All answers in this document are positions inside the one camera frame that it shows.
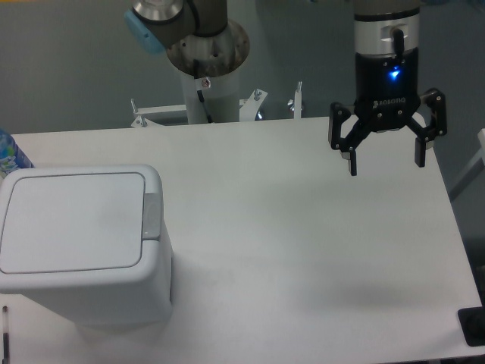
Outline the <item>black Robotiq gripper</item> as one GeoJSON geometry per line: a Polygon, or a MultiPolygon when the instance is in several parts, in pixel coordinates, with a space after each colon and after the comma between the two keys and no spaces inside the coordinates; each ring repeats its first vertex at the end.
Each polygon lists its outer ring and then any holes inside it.
{"type": "Polygon", "coordinates": [[[437,137],[447,134],[446,96],[437,88],[418,95],[417,48],[403,53],[371,57],[355,55],[356,100],[358,120],[346,136],[342,125],[353,116],[353,110],[339,102],[330,105],[328,140],[333,150],[339,150],[349,163],[349,173],[357,175],[356,149],[367,133],[399,130],[408,127],[415,138],[415,164],[423,168],[426,152],[437,137]],[[414,114],[424,106],[430,111],[429,120],[421,126],[414,114]]]}

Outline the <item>silver robot arm with wrist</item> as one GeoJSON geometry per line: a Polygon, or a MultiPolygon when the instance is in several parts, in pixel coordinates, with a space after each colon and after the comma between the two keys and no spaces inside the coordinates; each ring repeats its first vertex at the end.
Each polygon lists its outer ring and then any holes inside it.
{"type": "MultiPolygon", "coordinates": [[[[415,164],[447,132],[446,98],[438,89],[418,92],[417,1],[356,1],[356,98],[330,107],[332,149],[357,173],[356,150],[371,133],[409,128],[416,136],[415,164]]],[[[231,76],[249,55],[245,30],[227,15],[225,1],[134,1],[124,20],[149,53],[167,54],[186,78],[185,103],[191,124],[238,121],[231,76]]]]}

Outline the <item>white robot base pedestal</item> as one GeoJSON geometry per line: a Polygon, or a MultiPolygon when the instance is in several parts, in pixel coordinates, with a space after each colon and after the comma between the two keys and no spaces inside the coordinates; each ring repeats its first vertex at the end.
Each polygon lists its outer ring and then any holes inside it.
{"type": "Polygon", "coordinates": [[[189,35],[167,50],[179,71],[189,124],[239,120],[239,69],[249,50],[248,34],[234,20],[216,36],[189,35]]]}

